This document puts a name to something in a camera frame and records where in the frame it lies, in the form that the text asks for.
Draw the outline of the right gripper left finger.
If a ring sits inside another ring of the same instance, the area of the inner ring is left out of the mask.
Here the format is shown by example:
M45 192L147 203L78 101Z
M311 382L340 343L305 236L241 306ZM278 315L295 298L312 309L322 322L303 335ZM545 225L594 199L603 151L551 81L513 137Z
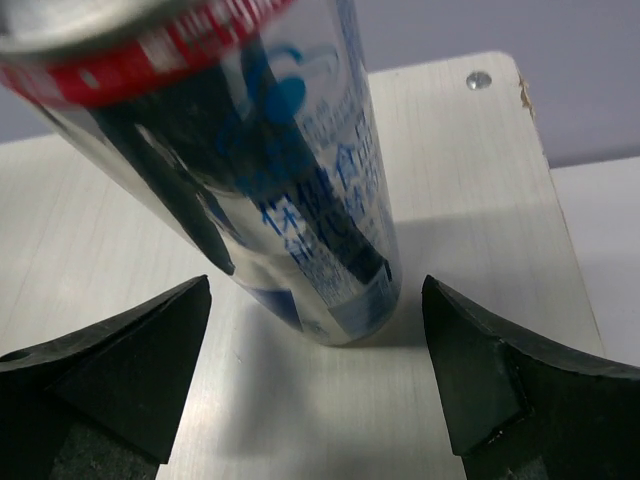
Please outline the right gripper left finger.
M2 478L155 478L171 455L210 308L199 276L3 355Z

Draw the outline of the silver blue energy can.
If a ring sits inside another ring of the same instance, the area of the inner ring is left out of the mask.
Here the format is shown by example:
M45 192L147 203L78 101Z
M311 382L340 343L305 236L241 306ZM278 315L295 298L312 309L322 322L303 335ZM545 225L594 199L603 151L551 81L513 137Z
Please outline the silver blue energy can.
M338 346L402 273L350 1L5 1L1 83L292 329Z

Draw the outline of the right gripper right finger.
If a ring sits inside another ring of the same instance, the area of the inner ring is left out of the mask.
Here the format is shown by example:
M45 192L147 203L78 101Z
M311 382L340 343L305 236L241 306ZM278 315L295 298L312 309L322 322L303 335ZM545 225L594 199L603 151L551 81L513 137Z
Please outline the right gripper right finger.
M422 312L467 478L638 478L638 368L541 336L432 276Z

